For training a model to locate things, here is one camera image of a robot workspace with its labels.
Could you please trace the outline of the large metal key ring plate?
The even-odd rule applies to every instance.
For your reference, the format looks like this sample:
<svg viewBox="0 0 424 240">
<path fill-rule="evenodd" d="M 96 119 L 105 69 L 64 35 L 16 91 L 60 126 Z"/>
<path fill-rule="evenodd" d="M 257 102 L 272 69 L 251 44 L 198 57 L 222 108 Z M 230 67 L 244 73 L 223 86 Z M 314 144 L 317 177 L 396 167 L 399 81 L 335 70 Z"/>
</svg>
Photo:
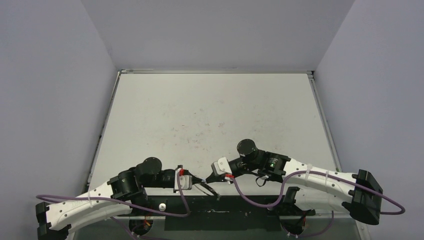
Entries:
<svg viewBox="0 0 424 240">
<path fill-rule="evenodd" d="M 219 201 L 221 199 L 221 195 L 211 186 L 209 186 L 205 180 L 201 181 L 194 181 L 192 184 L 197 190 L 199 190 L 201 193 L 207 195 L 207 196 L 214 196 L 216 201 Z"/>
</svg>

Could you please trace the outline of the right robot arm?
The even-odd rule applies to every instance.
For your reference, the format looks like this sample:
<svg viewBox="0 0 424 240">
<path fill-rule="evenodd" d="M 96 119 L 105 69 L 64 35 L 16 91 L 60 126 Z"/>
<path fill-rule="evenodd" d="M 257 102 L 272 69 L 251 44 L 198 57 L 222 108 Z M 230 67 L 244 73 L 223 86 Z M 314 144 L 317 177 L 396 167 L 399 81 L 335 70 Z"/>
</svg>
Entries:
<svg viewBox="0 0 424 240">
<path fill-rule="evenodd" d="M 242 175 L 255 175 L 264 182 L 296 184 L 312 189 L 312 194 L 290 195 L 282 207 L 290 215 L 300 210 L 329 210 L 348 213 L 368 225 L 380 222 L 383 188 L 366 170 L 337 172 L 299 162 L 286 155 L 258 149 L 251 139 L 237 144 L 239 158 L 225 157 L 211 164 L 207 183 L 230 181 Z"/>
</svg>

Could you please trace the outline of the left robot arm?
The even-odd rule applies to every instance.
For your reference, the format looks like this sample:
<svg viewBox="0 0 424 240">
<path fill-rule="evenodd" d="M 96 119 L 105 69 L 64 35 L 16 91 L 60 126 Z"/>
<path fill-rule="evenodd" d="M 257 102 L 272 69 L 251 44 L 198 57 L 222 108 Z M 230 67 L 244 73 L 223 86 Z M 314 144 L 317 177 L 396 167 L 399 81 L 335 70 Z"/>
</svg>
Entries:
<svg viewBox="0 0 424 240">
<path fill-rule="evenodd" d="M 185 218 L 186 213 L 170 213 L 164 203 L 149 202 L 146 188 L 172 189 L 182 193 L 194 184 L 205 183 L 182 165 L 162 169 L 162 162 L 148 157 L 142 163 L 120 172 L 100 186 L 77 197 L 38 195 L 42 202 L 35 207 L 39 240 L 65 240 L 80 227 L 118 215 L 146 212 Z"/>
</svg>

